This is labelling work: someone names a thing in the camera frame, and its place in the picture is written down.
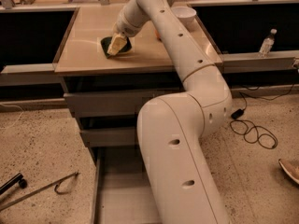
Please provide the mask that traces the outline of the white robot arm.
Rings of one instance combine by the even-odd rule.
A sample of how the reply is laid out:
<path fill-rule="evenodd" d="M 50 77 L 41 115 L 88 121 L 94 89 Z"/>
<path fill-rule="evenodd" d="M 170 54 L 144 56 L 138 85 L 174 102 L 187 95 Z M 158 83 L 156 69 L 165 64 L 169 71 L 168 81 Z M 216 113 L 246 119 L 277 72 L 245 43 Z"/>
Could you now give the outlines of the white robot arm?
<path fill-rule="evenodd" d="M 210 61 L 172 12 L 173 0 L 130 0 L 121 10 L 108 52 L 147 21 L 158 31 L 183 92 L 146 102 L 137 118 L 137 138 L 163 224 L 232 224 L 199 145 L 228 117 L 232 95 Z"/>

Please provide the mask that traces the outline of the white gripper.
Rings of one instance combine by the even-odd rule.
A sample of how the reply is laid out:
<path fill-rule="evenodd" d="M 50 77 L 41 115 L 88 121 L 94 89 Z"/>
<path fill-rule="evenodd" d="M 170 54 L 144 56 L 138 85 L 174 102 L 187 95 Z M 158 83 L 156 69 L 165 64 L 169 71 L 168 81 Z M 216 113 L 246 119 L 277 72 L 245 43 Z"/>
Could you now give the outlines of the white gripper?
<path fill-rule="evenodd" d="M 128 45 L 127 37 L 136 36 L 146 22 L 147 14 L 136 0 L 130 0 L 121 9 L 113 26 L 113 36 L 107 54 L 115 56 L 120 52 L 125 52 Z"/>

